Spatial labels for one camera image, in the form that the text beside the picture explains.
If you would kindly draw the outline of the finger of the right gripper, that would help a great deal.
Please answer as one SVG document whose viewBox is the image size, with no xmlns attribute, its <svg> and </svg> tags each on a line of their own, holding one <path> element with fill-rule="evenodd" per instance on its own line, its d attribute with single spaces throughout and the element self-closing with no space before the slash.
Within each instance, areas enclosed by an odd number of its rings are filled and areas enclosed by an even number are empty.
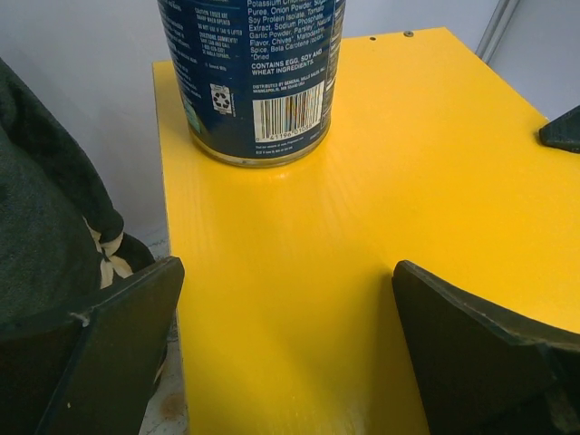
<svg viewBox="0 0 580 435">
<path fill-rule="evenodd" d="M 572 153 L 580 152 L 580 106 L 550 121 L 538 131 L 542 145 Z"/>
</svg>

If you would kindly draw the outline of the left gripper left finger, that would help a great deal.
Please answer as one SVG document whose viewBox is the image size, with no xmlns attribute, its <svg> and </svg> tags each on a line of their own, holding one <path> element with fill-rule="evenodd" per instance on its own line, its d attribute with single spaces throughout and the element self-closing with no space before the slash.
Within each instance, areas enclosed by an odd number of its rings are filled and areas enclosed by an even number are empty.
<svg viewBox="0 0 580 435">
<path fill-rule="evenodd" d="M 173 256 L 1 326 L 4 434 L 136 434 L 184 281 Z"/>
</svg>

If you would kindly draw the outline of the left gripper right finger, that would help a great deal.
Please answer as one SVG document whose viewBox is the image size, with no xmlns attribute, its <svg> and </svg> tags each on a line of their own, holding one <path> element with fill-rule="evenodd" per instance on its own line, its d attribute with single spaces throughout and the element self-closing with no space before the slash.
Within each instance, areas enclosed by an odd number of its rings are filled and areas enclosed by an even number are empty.
<svg viewBox="0 0 580 435">
<path fill-rule="evenodd" d="M 579 336 L 401 261 L 394 298 L 433 434 L 576 434 Z"/>
</svg>

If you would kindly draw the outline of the blue soup can top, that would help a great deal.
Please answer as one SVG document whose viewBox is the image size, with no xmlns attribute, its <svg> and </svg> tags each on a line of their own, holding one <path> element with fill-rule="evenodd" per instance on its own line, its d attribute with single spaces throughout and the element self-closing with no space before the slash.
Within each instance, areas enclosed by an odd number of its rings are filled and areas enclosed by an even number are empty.
<svg viewBox="0 0 580 435">
<path fill-rule="evenodd" d="M 158 4 L 194 142 L 217 160 L 273 167 L 329 131 L 343 0 Z"/>
</svg>

